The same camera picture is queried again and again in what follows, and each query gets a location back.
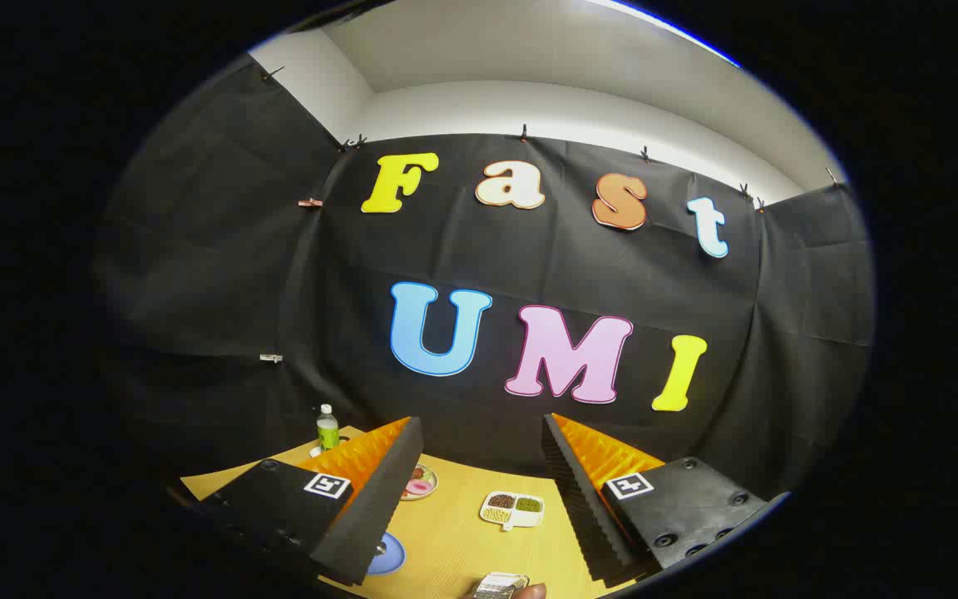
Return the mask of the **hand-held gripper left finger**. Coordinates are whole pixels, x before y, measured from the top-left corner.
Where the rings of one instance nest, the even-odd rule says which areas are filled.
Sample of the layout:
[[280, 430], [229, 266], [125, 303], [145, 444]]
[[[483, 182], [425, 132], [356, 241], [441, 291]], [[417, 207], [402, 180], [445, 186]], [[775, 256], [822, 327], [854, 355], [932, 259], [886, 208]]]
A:
[[422, 448], [421, 420], [400, 418], [296, 465], [263, 459], [195, 512], [281, 572], [358, 585]]

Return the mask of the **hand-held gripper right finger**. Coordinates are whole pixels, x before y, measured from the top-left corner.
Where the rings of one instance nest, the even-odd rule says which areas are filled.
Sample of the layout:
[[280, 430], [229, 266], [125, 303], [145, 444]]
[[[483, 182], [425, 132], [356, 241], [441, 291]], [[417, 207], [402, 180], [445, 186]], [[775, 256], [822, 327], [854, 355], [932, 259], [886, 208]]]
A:
[[590, 576], [608, 587], [697, 565], [788, 499], [699, 458], [662, 462], [561, 414], [543, 418], [542, 451]]

